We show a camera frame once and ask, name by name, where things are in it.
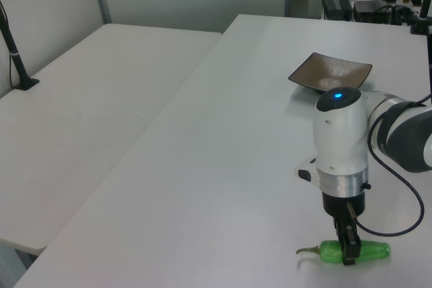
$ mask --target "white desk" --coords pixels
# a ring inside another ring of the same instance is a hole
[[[3,97],[0,243],[51,243],[219,37],[106,25]]]
[[[379,89],[429,92],[426,40],[409,28],[239,16],[16,288],[428,287],[430,173],[411,177],[426,217],[388,239],[391,260],[294,253],[336,238],[320,191],[294,176],[318,96],[288,76],[314,51],[372,63]],[[361,221],[411,225],[415,197],[372,161],[370,182]]]

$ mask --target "black box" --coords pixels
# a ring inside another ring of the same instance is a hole
[[[392,9],[382,0],[354,2],[354,20],[360,23],[388,24]]]
[[[352,7],[349,0],[323,0],[323,8],[328,20],[351,20]]]

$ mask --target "pepper stem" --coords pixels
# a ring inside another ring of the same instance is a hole
[[[298,249],[298,250],[296,251],[296,254],[299,254],[300,252],[312,252],[312,253],[319,254],[319,246],[314,246],[313,248],[302,248],[302,249]]]

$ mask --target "green pepper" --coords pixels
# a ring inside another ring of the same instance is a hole
[[[314,248],[304,248],[296,251],[300,252],[313,252],[319,254],[321,261],[329,263],[342,263],[342,249],[339,241],[322,241],[320,246]],[[368,261],[376,259],[384,259],[390,255],[390,246],[388,243],[362,241],[360,249],[360,256],[356,259],[358,261]]]

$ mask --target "brown ceramic dish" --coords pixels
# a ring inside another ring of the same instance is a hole
[[[312,53],[288,79],[319,92],[336,87],[358,88],[366,80],[371,69],[371,64]]]

